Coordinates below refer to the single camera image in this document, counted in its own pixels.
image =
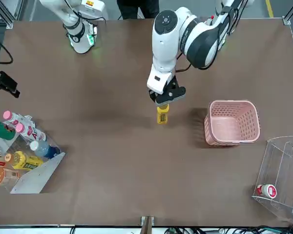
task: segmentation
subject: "red and white can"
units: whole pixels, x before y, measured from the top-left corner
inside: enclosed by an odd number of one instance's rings
[[[277,189],[272,184],[260,184],[256,188],[259,195],[274,199],[277,196]]]

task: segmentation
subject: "pink bottle cap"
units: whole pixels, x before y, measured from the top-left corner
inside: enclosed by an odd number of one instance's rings
[[[24,124],[18,123],[15,127],[15,130],[17,133],[22,133],[25,130]]]
[[[12,112],[10,112],[10,111],[5,111],[4,113],[3,113],[3,118],[5,119],[5,120],[10,120],[11,118],[12,118]]]

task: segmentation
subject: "yellow bottle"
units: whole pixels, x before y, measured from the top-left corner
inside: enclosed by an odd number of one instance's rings
[[[43,161],[37,156],[26,156],[22,151],[16,151],[14,155],[7,154],[4,159],[17,170],[30,171],[43,164]]]
[[[167,124],[169,104],[157,107],[157,123]]]

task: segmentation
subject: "brown mat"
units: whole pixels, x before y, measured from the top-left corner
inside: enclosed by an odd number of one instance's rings
[[[156,124],[147,93],[152,21],[100,24],[85,55],[70,48],[59,22],[16,22],[0,66],[19,83],[0,91],[0,117],[30,114],[67,150],[40,195],[0,190],[0,224],[284,225],[251,199],[266,140],[293,135],[293,39],[281,19],[241,20],[207,71],[178,74],[187,88]],[[6,58],[1,51],[0,58]],[[177,68],[188,62],[182,57]],[[203,120],[215,99],[248,99],[262,135],[254,145],[209,148]]]

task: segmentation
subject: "pink plastic basket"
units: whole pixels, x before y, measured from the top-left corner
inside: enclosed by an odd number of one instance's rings
[[[209,145],[253,143],[260,136],[255,105],[250,101],[216,100],[205,118],[205,138]]]

